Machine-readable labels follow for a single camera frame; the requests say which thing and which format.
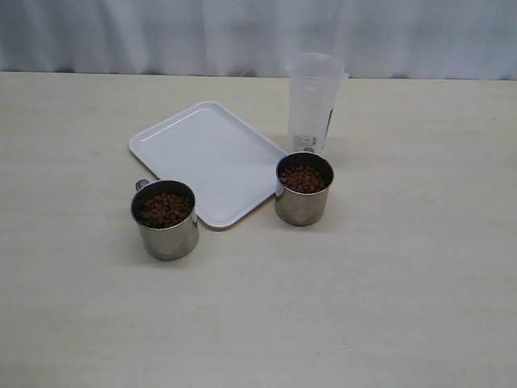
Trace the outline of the steel mug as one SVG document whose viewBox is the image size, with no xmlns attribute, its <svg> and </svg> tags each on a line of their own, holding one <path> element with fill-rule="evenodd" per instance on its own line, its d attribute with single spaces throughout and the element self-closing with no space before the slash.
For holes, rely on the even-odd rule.
<svg viewBox="0 0 517 388">
<path fill-rule="evenodd" d="M 147 252 L 172 261 L 189 254 L 199 241 L 195 194 L 175 180 L 136 182 L 130 213 Z"/>
<path fill-rule="evenodd" d="M 275 212 L 293 226 L 310 226 L 324 213 L 334 170 L 318 154 L 301 151 L 279 160 L 276 169 Z"/>
</svg>

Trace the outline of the clear plastic tumbler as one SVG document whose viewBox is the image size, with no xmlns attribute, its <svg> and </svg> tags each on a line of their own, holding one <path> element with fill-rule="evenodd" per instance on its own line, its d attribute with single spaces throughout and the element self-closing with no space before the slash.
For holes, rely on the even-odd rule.
<svg viewBox="0 0 517 388">
<path fill-rule="evenodd" d="M 302 53 L 286 66 L 289 77 L 289 149 L 320 154 L 339 89 L 349 78 L 337 57 Z"/>
</svg>

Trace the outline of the white rectangular plastic tray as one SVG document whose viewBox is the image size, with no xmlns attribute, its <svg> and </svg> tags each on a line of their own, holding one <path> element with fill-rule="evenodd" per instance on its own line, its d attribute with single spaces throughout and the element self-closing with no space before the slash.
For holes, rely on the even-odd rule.
<svg viewBox="0 0 517 388">
<path fill-rule="evenodd" d="M 133 135 L 132 154 L 157 178 L 185 183 L 195 211 L 225 230 L 267 201 L 286 151 L 216 101 L 199 102 Z"/>
</svg>

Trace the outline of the white curtain backdrop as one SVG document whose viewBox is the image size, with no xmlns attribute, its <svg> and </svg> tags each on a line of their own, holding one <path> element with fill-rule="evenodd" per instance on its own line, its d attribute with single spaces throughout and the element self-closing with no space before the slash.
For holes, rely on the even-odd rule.
<svg viewBox="0 0 517 388">
<path fill-rule="evenodd" d="M 301 53 L 355 78 L 516 77 L 513 1 L 4 1 L 8 71 L 281 77 Z"/>
</svg>

